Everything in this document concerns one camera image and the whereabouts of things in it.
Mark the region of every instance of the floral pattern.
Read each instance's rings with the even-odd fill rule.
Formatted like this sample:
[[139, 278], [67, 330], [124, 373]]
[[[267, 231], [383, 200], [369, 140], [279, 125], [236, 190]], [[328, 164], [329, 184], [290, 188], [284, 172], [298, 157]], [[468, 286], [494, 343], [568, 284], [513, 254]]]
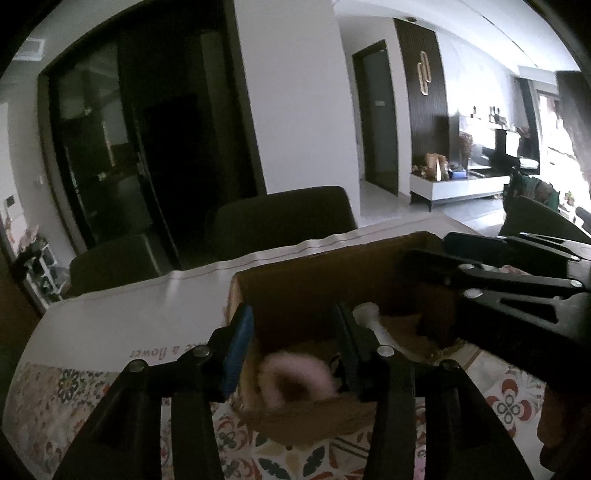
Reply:
[[[519, 425], [539, 421], [544, 385], [503, 362], [504, 375], [483, 392], [512, 436]], [[16, 374], [4, 411], [4, 432], [37, 479], [49, 480], [84, 422], [117, 373], [26, 364]], [[423, 480], [427, 457], [426, 408], [415, 405], [417, 438], [414, 480]], [[372, 429], [315, 445], [283, 446], [253, 432], [230, 404], [212, 404], [213, 427], [226, 479], [361, 480]], [[173, 480], [170, 399], [161, 413], [161, 465]]]

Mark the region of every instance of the gray door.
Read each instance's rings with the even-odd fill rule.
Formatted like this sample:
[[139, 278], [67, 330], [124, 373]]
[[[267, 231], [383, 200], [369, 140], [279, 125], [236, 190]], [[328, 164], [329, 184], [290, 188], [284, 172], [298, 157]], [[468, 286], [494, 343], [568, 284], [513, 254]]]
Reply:
[[398, 194], [398, 135], [396, 108], [386, 50], [362, 57], [360, 110], [363, 128], [365, 178]]

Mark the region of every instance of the tablecloth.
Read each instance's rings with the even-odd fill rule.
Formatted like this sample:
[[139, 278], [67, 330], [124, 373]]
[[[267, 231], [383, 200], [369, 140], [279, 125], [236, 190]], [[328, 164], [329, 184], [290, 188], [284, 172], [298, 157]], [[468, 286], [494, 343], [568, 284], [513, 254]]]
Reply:
[[[415, 231], [442, 237], [451, 231], [473, 233], [443, 215], [407, 216], [56, 303], [39, 322], [19, 362], [4, 410], [3, 431], [33, 475], [48, 480], [76, 433], [131, 359], [142, 358], [149, 364], [173, 361], [206, 342], [211, 332], [223, 325], [234, 273]], [[475, 362], [469, 374], [522, 452], [527, 450], [530, 468], [539, 470], [541, 444], [535, 429], [543, 384], [500, 359], [486, 359]], [[416, 411], [418, 480], [424, 477], [426, 457], [422, 399], [417, 399]], [[212, 405], [212, 413], [226, 478], [351, 480], [363, 475], [371, 428], [316, 445], [285, 447], [250, 431], [227, 404]], [[166, 399], [161, 427], [163, 478], [171, 479], [170, 405]], [[549, 478], [544, 474], [540, 471], [537, 477]]]

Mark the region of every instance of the gold wall decoration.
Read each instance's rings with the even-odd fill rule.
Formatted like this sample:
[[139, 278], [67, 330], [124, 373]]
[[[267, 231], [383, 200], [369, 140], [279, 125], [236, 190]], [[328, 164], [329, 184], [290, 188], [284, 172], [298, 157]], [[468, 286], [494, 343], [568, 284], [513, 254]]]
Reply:
[[431, 67], [429, 66], [429, 57], [424, 51], [421, 52], [421, 61], [417, 64], [417, 71], [421, 93], [427, 96], [429, 95], [429, 83], [431, 83]]

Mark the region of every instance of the floor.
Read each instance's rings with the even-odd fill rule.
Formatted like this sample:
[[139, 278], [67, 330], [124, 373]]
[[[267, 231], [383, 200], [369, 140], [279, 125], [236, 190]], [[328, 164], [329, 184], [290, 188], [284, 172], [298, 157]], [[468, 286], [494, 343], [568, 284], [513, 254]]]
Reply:
[[[361, 221], [359, 226], [373, 225], [392, 218], [427, 212], [427, 205], [409, 205], [406, 197], [398, 197], [380, 187], [361, 180]], [[434, 205], [433, 213], [444, 213], [486, 236], [497, 236], [505, 221], [501, 198], [483, 198]]]

